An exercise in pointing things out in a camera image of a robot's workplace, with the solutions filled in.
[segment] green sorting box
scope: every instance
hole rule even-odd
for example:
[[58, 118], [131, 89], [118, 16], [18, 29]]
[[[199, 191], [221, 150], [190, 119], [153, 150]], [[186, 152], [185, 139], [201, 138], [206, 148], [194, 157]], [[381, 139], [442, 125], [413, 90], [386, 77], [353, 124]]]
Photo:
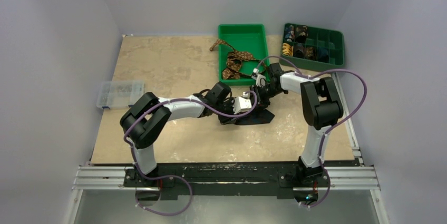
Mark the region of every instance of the green sorting box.
[[[262, 24], [222, 24], [219, 25], [219, 38], [239, 51], [250, 52], [256, 59], [262, 60], [268, 56], [265, 30]], [[241, 77], [237, 80], [222, 79], [222, 71], [227, 67], [227, 55], [231, 51], [228, 46], [219, 45], [219, 80], [227, 85], [255, 84], [255, 80], [248, 77]], [[270, 64], [268, 60], [264, 62], [267, 66]], [[240, 71], [243, 74], [251, 75], [258, 63], [256, 61], [243, 62]]]
[[[298, 26], [301, 24], [287, 23], [284, 26], [283, 32], [290, 25]], [[289, 60], [300, 69], [306, 69], [318, 72], [343, 67], [345, 63], [345, 45], [344, 45], [343, 34], [339, 31], [316, 28], [308, 25], [306, 26], [307, 26], [307, 39], [305, 43], [302, 43], [303, 47], [313, 47], [315, 51], [318, 51], [318, 49], [325, 49], [329, 53], [329, 61], [328, 62], [313, 61], [283, 55], [282, 48], [281, 48], [281, 57]], [[291, 46], [294, 46], [296, 44], [296, 42], [286, 41], [284, 35], [285, 33], [283, 34], [283, 43], [287, 43]], [[283, 60], [280, 60], [280, 63], [282, 65], [288, 65], [288, 63], [284, 62]]]

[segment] purple cable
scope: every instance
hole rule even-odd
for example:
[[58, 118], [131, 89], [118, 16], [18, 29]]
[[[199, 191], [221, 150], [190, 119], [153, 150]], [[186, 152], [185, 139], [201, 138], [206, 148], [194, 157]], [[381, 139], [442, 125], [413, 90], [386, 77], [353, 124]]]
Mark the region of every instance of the purple cable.
[[[368, 92], [365, 80], [361, 76], [359, 76], [357, 73], [354, 73], [354, 72], [352, 72], [350, 70], [344, 70], [344, 69], [326, 70], [326, 71], [318, 73], [318, 74], [316, 74], [314, 76], [311, 76], [310, 79], [314, 79], [314, 78], [319, 77], [319, 76], [324, 75], [324, 74], [330, 74], [330, 73], [336, 73], [336, 72], [344, 72], [344, 73], [349, 73], [349, 74], [355, 75], [362, 82], [364, 91], [363, 91], [362, 99], [360, 100], [360, 103], [358, 103], [357, 107], [348, 116], [346, 116], [344, 119], [340, 120], [337, 124], [335, 124], [332, 127], [330, 127], [328, 130], [326, 130], [326, 132], [324, 132], [324, 134], [322, 136], [322, 140], [320, 142], [320, 146], [318, 148], [318, 156], [319, 157], [322, 155], [323, 143], [324, 143], [324, 139], [326, 138], [325, 135], [329, 134], [334, 128], [336, 128], [337, 126], [343, 124], [345, 121], [347, 121], [349, 118], [351, 118], [358, 111], [358, 109], [360, 109], [362, 104], [365, 102], [366, 94]], [[320, 161], [321, 167], [323, 168], [323, 171], [327, 174], [327, 182], [328, 182], [329, 186], [327, 187], [327, 190], [324, 193], [323, 197], [320, 200], [318, 200], [315, 204], [309, 206], [311, 208], [312, 207], [316, 207], [317, 205], [321, 204], [321, 202], [323, 202], [323, 200], [327, 197], [327, 195], [329, 194], [329, 191], [331, 189], [331, 179], [329, 177], [329, 173], [327, 172], [326, 168], [324, 167], [323, 162], [321, 161], [321, 159], [319, 159], [319, 161]]]
[[180, 102], [180, 101], [189, 101], [189, 102], [194, 102], [194, 103], [201, 104], [201, 105], [205, 106], [206, 108], [210, 109], [210, 110], [211, 110], [212, 112], [214, 112], [215, 114], [222, 115], [222, 116], [226, 116], [226, 117], [228, 117], [228, 118], [240, 118], [240, 117], [243, 117], [243, 116], [249, 114], [250, 112], [252, 112], [252, 111], [255, 109], [255, 107], [256, 107], [256, 105], [257, 105], [257, 103], [258, 103], [258, 98], [257, 98], [257, 96], [256, 96], [256, 93], [255, 93], [254, 91], [247, 91], [247, 92], [250, 92], [250, 93], [255, 97], [254, 105], [251, 107], [250, 110], [248, 110], [247, 112], [244, 112], [244, 113], [242, 113], [242, 114], [239, 114], [239, 115], [231, 115], [231, 114], [225, 114], [225, 113], [219, 112], [219, 111], [217, 111], [216, 109], [214, 109], [214, 108], [210, 107], [209, 105], [207, 105], [207, 104], [205, 104], [205, 103], [203, 103], [203, 102], [201, 102], [201, 101], [198, 101], [198, 100], [180, 98], [180, 99], [171, 99], [171, 100], [166, 100], [166, 101], [160, 102], [160, 103], [154, 105], [153, 107], [151, 107], [150, 109], [148, 109], [147, 111], [145, 111], [145, 112], [144, 112], [144, 113], [143, 113], [137, 120], [135, 120], [135, 122], [134, 122], [134, 123], [129, 127], [129, 129], [127, 129], [127, 131], [125, 132], [125, 134], [124, 134], [124, 141], [125, 141], [127, 144], [129, 144], [130, 147], [131, 147], [132, 159], [133, 159], [133, 161], [134, 161], [134, 163], [135, 163], [135, 167], [136, 167], [136, 169], [138, 170], [138, 173], [140, 174], [140, 176], [142, 176], [143, 178], [145, 178], [145, 179], [147, 179], [147, 180], [159, 180], [159, 179], [163, 179], [163, 178], [171, 178], [171, 177], [172, 177], [172, 178], [178, 178], [178, 179], [182, 180], [182, 181], [186, 184], [186, 186], [187, 186], [188, 189], [189, 189], [189, 196], [190, 196], [189, 201], [188, 201], [188, 203], [186, 204], [186, 206], [183, 207], [180, 211], [173, 212], [173, 213], [158, 212], [158, 211], [152, 210], [152, 209], [150, 209], [150, 208], [147, 208], [147, 207], [143, 206], [140, 202], [138, 202], [137, 197], [135, 197], [135, 200], [137, 201], [137, 206], [139, 206], [140, 208], [142, 208], [142, 209], [144, 209], [144, 210], [146, 210], [146, 211], [149, 211], [149, 212], [152, 212], [152, 213], [155, 213], [155, 214], [158, 214], [158, 215], [162, 215], [162, 216], [174, 216], [174, 215], [179, 215], [179, 214], [181, 214], [182, 212], [184, 212], [186, 209], [188, 209], [188, 207], [191, 205], [191, 202], [192, 202], [192, 187], [191, 187], [191, 185], [190, 185], [184, 178], [179, 177], [179, 176], [175, 176], [175, 175], [166, 175], [166, 176], [160, 176], [160, 177], [154, 177], [154, 178], [151, 178], [151, 177], [146, 176], [146, 175], [141, 171], [140, 166], [138, 165], [138, 163], [137, 163], [137, 159], [136, 159], [136, 157], [135, 157], [135, 150], [134, 150], [133, 144], [132, 144], [132, 142], [130, 142], [130, 141], [127, 139], [127, 137], [129, 136], [129, 134], [130, 134], [130, 132], [133, 130], [133, 128], [136, 126], [136, 124], [138, 124], [138, 123], [139, 123], [139, 122], [140, 122], [146, 115], [148, 115], [149, 113], [151, 113], [152, 111], [154, 111], [154, 110], [157, 109], [158, 107], [160, 107], [160, 106], [162, 106], [162, 105], [165, 105], [165, 104], [169, 104], [169, 103], [173, 103], [173, 102]]
[[291, 61], [289, 61], [288, 59], [282, 58], [282, 57], [280, 57], [280, 56], [274, 56], [274, 55], [270, 55], [270, 56], [267, 56], [267, 57], [265, 57], [264, 59], [262, 59], [262, 60], [259, 62], [259, 64], [256, 66], [256, 68], [259, 69], [259, 67], [261, 66], [261, 64], [263, 63], [263, 61], [265, 61], [265, 60], [268, 59], [268, 58], [278, 58], [278, 59], [281, 59], [281, 60], [287, 62], [288, 64], [290, 64], [292, 67], [295, 68], [296, 72], [298, 72], [298, 73], [301, 75], [301, 71], [299, 70], [299, 68], [298, 68], [297, 66], [295, 66], [295, 64], [293, 64]]

